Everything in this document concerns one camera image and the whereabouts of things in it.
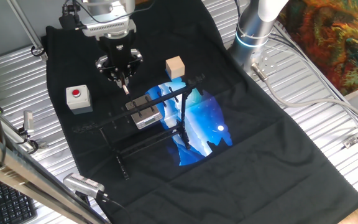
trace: white cable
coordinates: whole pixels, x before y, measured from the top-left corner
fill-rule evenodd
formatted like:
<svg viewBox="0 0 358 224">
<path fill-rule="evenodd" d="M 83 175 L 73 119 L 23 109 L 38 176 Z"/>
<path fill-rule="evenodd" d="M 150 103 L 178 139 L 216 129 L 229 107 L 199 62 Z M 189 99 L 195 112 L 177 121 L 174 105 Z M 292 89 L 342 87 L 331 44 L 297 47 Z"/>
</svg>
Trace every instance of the white cable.
<svg viewBox="0 0 358 224">
<path fill-rule="evenodd" d="M 274 96 L 274 98 L 276 98 L 279 102 L 281 102 L 282 104 L 289 106 L 289 107 L 302 107 L 302 106 L 309 106 L 315 103 L 336 103 L 342 106 L 345 106 L 347 108 L 349 108 L 350 110 L 352 110 L 356 115 L 358 115 L 358 109 L 355 108 L 354 106 L 350 105 L 349 103 L 345 103 L 343 101 L 340 100 L 334 100 L 334 99 L 318 99 L 318 100 L 311 100 L 311 101 L 306 101 L 303 103 L 289 103 L 283 99 L 281 99 L 273 90 L 273 87 L 270 85 L 270 82 L 268 80 L 265 81 L 265 84 L 267 86 L 267 88 L 269 89 L 269 91 L 272 93 L 272 95 Z"/>
<path fill-rule="evenodd" d="M 290 54 L 296 54 L 298 55 L 297 53 L 295 52 L 290 52 L 290 51 L 287 51 L 287 50 L 282 50 L 282 49 L 278 49 L 276 47 L 272 47 L 272 46 L 268 46 L 266 45 L 266 47 L 270 47 L 270 48 L 273 48 L 275 50 L 279 50 L 279 51 L 282 51 L 282 52 L 287 52 L 287 53 L 290 53 Z M 302 59 L 303 61 L 305 61 L 316 73 L 318 73 L 316 71 L 316 69 L 306 60 L 306 59 L 303 59 L 302 57 L 300 57 L 300 59 Z M 315 103 L 326 103 L 326 102 L 330 102 L 330 103 L 336 103 L 336 104 L 339 104 L 339 105 L 342 105 L 342 106 L 345 106 L 346 108 L 349 108 L 350 110 L 352 110 L 356 115 L 358 115 L 358 109 L 355 108 L 354 106 L 350 105 L 349 103 L 345 103 L 341 100 L 334 100 L 334 99 L 318 99 L 318 100 L 311 100 L 311 101 L 307 101 L 307 102 L 304 102 L 304 103 L 289 103 L 289 102 L 286 102 L 284 101 L 283 99 L 281 99 L 273 90 L 272 86 L 270 85 L 269 81 L 266 80 L 265 81 L 265 84 L 267 85 L 267 88 L 270 90 L 270 92 L 272 93 L 272 95 L 274 96 L 274 98 L 276 98 L 279 102 L 283 103 L 284 105 L 286 106 L 289 106 L 289 107 L 302 107 L 302 106 L 308 106 L 308 105 L 312 105 L 312 104 L 315 104 Z"/>
</svg>

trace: metal rod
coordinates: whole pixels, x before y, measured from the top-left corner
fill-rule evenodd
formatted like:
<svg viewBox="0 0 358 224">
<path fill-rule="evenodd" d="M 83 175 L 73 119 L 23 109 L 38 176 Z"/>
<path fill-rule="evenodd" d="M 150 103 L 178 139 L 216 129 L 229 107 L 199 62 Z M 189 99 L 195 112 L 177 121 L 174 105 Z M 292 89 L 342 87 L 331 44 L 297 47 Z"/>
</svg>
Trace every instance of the metal rod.
<svg viewBox="0 0 358 224">
<path fill-rule="evenodd" d="M 186 125 L 185 125 L 185 120 L 186 120 L 186 100 L 188 97 L 188 92 L 184 92 L 181 95 L 181 121 L 180 121 L 180 126 L 181 126 L 181 140 L 183 141 L 183 143 L 185 143 L 185 147 L 186 149 L 190 149 L 190 145 L 189 145 L 189 137 L 187 136 L 187 132 L 186 132 Z"/>
<path fill-rule="evenodd" d="M 127 158 L 127 157 L 129 157 L 129 156 L 131 156 L 131 155 L 133 155 L 133 154 L 135 154 L 135 153 L 137 153 L 137 152 L 140 152 L 140 151 L 143 150 L 143 149 L 146 149 L 146 148 L 148 148 L 148 147 L 150 147 L 150 146 L 152 146 L 152 145 L 154 145 L 154 144 L 157 144 L 157 143 L 159 143 L 159 142 L 161 142 L 161 141 L 164 141 L 164 140 L 166 140 L 166 139 L 168 139 L 168 138 L 170 138 L 170 137 L 172 137 L 172 136 L 174 136 L 174 135 L 176 135 L 176 134 L 179 134 L 179 131 L 175 131 L 174 133 L 170 133 L 169 135 L 164 136 L 163 138 L 159 139 L 158 141 L 153 142 L 152 144 L 149 144 L 148 146 L 145 146 L 145 147 L 140 148 L 140 149 L 138 149 L 138 150 L 136 150 L 136 151 L 134 151 L 134 152 L 132 152 L 132 153 L 130 153 L 130 154 L 128 154 L 128 155 L 125 155 L 124 158 Z"/>
<path fill-rule="evenodd" d="M 152 136 L 152 137 L 149 137 L 149 138 L 147 138 L 147 139 L 144 139 L 143 141 L 140 141 L 140 142 L 138 142 L 138 143 L 136 143 L 136 144 L 134 144 L 134 145 L 132 145 L 132 146 L 129 146 L 129 147 L 123 149 L 123 150 L 120 152 L 120 154 L 125 154 L 125 153 L 127 153 L 127 152 L 129 152 L 129 151 L 135 149 L 136 147 L 139 147 L 139 146 L 141 146 L 141 145 L 143 145 L 143 144 L 149 142 L 149 141 L 152 140 L 152 139 L 155 139 L 155 138 L 158 138 L 158 137 L 160 137 L 160 136 L 163 136 L 164 134 L 167 134 L 167 133 L 169 133 L 169 132 L 172 132 L 172 131 L 174 131 L 174 130 L 177 130 L 178 128 L 180 128 L 180 125 L 175 125 L 174 127 L 170 128 L 170 129 L 167 129 L 166 131 L 162 131 L 161 133 L 158 133 L 158 134 L 156 134 L 156 135 L 154 135 L 154 136 Z"/>
<path fill-rule="evenodd" d="M 102 134 L 103 138 L 104 138 L 104 141 L 107 143 L 107 145 L 109 146 L 109 148 L 111 149 L 114 157 L 117 159 L 117 162 L 118 162 L 118 165 L 119 165 L 119 168 L 124 176 L 124 178 L 127 180 L 129 179 L 129 174 L 128 174 L 128 171 L 127 169 L 125 168 L 124 166 L 124 162 L 122 161 L 122 157 L 119 153 L 117 153 L 117 151 L 115 150 L 115 148 L 112 146 L 112 143 L 110 141 L 110 139 L 107 137 L 106 133 L 104 132 L 104 129 L 103 128 L 99 128 L 100 130 L 100 133 Z"/>
<path fill-rule="evenodd" d="M 115 121 L 117 119 L 123 118 L 125 116 L 132 115 L 132 114 L 137 113 L 138 111 L 142 111 L 142 110 L 144 110 L 144 109 L 146 109 L 146 108 L 148 108 L 150 106 L 154 106 L 157 103 L 161 103 L 161 102 L 163 102 L 165 100 L 173 98 L 174 96 L 180 95 L 180 94 L 182 94 L 182 93 L 184 93 L 184 92 L 186 92 L 188 90 L 192 90 L 192 89 L 194 89 L 196 87 L 196 84 L 197 83 L 189 84 L 186 87 L 183 87 L 183 88 L 181 88 L 181 89 L 179 89 L 177 91 L 174 91 L 172 93 L 169 93 L 167 95 L 161 96 L 158 99 L 152 100 L 152 101 L 150 101 L 148 103 L 145 103 L 145 104 L 137 106 L 137 107 L 135 107 L 133 109 L 127 110 L 127 111 L 123 112 L 122 114 L 119 114 L 117 116 L 114 116 L 112 118 L 109 118 L 107 120 L 104 120 L 104 121 L 100 122 L 97 126 L 93 126 L 93 127 L 88 128 L 88 130 L 94 129 L 94 128 L 100 128 L 100 127 L 102 127 L 102 126 L 104 126 L 106 124 L 111 123 L 112 121 Z"/>
<path fill-rule="evenodd" d="M 38 172 L 35 167 L 27 163 L 25 159 L 29 156 L 24 153 L 21 149 L 17 152 L 7 149 L 5 166 L 0 169 L 0 181 L 34 198 L 74 222 L 100 224 L 107 222 L 68 188 L 62 190 L 58 187 L 56 178 L 54 179 L 56 182 L 51 182 L 44 177 L 43 173 Z M 1 157 L 2 144 L 0 143 L 0 160 Z M 30 185 L 39 190 L 34 191 L 28 188 Z"/>
<path fill-rule="evenodd" d="M 34 45 L 36 51 L 38 53 L 41 53 L 41 51 L 44 50 L 44 47 L 41 44 L 41 40 L 38 38 L 38 35 L 35 33 L 34 28 L 31 26 L 30 21 L 25 16 L 22 8 L 20 7 L 19 3 L 17 3 L 16 0 L 6 0 L 10 7 L 12 8 L 13 13 L 16 15 L 19 22 L 22 24 L 23 29 L 29 36 L 29 39 L 31 40 L 32 44 Z M 43 61 L 48 60 L 48 56 L 46 53 L 41 55 L 41 59 Z"/>
</svg>

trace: metal grating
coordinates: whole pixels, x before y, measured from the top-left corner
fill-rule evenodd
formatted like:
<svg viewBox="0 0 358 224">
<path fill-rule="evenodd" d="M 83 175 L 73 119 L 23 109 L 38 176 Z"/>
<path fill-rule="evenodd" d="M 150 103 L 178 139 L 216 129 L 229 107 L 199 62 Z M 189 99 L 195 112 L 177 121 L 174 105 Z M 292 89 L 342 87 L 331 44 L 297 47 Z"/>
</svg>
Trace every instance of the metal grating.
<svg viewBox="0 0 358 224">
<path fill-rule="evenodd" d="M 16 128 L 23 124 L 23 111 L 33 111 L 35 134 L 31 139 L 48 143 L 48 149 L 39 149 L 33 157 L 63 181 L 69 173 L 78 173 L 78 169 L 49 99 L 46 63 L 32 56 L 29 49 L 0 57 L 0 106 L 4 117 Z M 106 218 L 94 199 L 89 200 L 92 208 Z M 35 207 L 37 218 L 29 223 L 73 223 L 41 203 L 36 202 Z"/>
<path fill-rule="evenodd" d="M 249 1 L 242 0 L 241 8 Z M 235 36 L 237 11 L 233 0 L 203 0 L 211 13 L 225 45 Z M 277 71 L 269 75 L 273 88 L 290 102 L 317 98 L 333 98 L 324 77 L 290 49 L 268 42 L 266 53 L 275 62 Z M 71 172 L 78 172 L 71 151 L 62 132 L 46 86 L 46 64 L 30 54 L 30 47 L 0 57 L 0 106 L 5 117 L 15 127 L 23 123 L 24 110 L 34 112 L 35 134 L 32 139 L 48 142 L 48 149 L 39 150 L 34 158 L 49 172 L 63 180 Z M 257 82 L 268 94 L 266 86 Z M 344 149 L 342 142 L 358 132 L 357 123 L 341 106 L 321 103 L 304 108 L 282 108 L 300 125 L 314 143 L 324 152 L 342 175 L 358 190 L 358 144 Z M 97 203 L 91 206 L 106 217 Z M 30 223 L 72 223 L 41 203 L 35 203 L 38 217 Z"/>
</svg>

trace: emergency stop button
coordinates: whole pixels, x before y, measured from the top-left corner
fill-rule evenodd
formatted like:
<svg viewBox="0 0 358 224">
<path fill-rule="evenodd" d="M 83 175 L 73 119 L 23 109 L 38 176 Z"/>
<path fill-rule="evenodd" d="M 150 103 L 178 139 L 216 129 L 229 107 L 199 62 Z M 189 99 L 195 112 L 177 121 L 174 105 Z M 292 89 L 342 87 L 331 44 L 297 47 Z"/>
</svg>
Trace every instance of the emergency stop button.
<svg viewBox="0 0 358 224">
<path fill-rule="evenodd" d="M 79 97 L 81 95 L 81 92 L 79 90 L 73 90 L 71 94 L 73 94 L 74 97 Z"/>
</svg>

